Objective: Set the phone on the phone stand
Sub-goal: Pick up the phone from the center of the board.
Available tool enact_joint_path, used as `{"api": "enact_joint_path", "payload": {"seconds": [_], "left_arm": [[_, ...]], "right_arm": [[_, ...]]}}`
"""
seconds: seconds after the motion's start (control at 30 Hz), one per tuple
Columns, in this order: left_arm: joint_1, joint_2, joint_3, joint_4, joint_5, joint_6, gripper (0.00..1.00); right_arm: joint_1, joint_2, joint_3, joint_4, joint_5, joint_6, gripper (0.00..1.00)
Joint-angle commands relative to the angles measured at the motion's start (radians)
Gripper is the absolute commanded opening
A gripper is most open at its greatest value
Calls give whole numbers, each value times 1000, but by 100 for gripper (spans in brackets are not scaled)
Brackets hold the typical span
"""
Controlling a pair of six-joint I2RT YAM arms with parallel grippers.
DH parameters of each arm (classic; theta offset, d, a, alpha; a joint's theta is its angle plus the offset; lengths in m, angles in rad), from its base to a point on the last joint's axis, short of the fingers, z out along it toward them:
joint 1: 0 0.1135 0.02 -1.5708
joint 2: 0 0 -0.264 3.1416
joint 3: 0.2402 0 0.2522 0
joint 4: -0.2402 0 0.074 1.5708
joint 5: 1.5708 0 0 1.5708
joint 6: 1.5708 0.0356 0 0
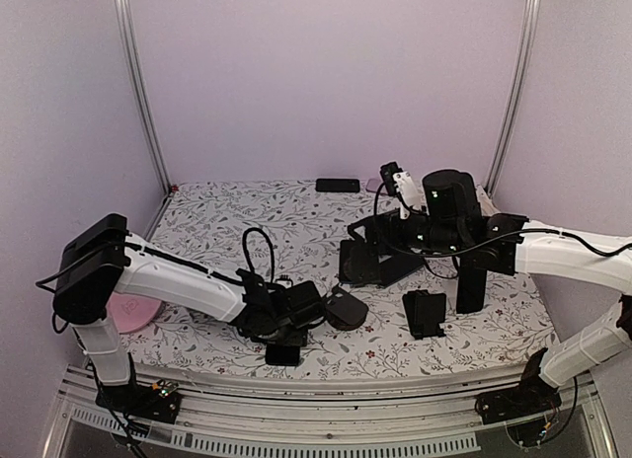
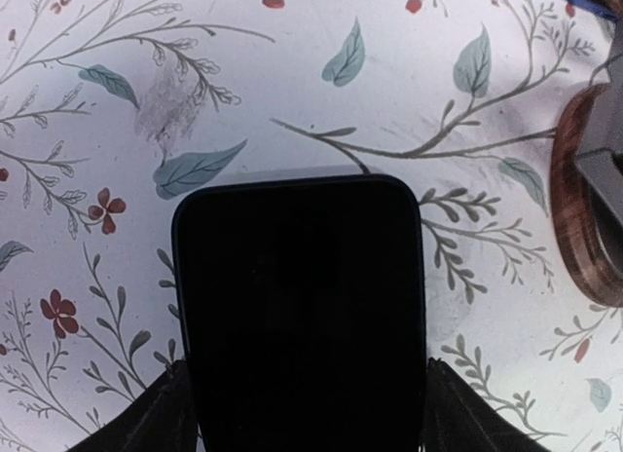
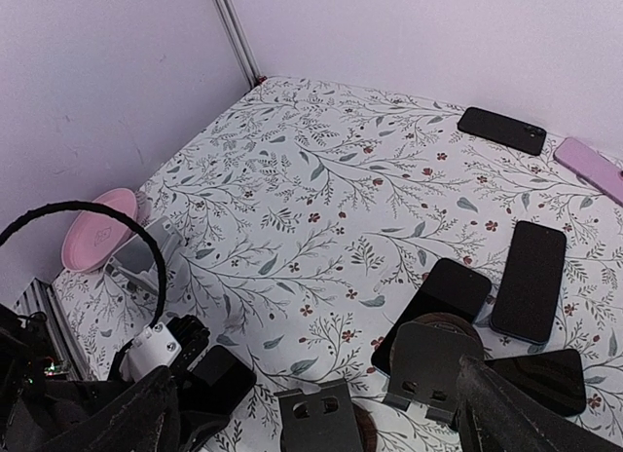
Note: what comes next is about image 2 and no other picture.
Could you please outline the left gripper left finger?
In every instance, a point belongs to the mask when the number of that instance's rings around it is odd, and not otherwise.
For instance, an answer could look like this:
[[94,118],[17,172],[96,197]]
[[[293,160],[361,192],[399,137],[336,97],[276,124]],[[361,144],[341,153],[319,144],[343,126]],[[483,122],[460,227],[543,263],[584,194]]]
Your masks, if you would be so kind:
[[71,452],[195,452],[198,423],[188,366],[175,361],[112,422]]

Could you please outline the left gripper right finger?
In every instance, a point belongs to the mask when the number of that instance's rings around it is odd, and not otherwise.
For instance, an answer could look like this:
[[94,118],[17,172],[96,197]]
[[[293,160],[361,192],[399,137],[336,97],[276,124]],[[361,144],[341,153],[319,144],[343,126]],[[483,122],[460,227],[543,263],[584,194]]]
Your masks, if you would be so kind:
[[441,359],[430,358],[421,447],[435,452],[540,452],[535,440],[499,416]]

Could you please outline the black phone front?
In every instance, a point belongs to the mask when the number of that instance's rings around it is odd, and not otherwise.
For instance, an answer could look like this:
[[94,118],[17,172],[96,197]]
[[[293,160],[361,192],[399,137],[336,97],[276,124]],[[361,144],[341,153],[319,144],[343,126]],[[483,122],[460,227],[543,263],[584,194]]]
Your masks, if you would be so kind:
[[201,189],[171,226],[209,451],[415,451],[421,220],[382,174]]

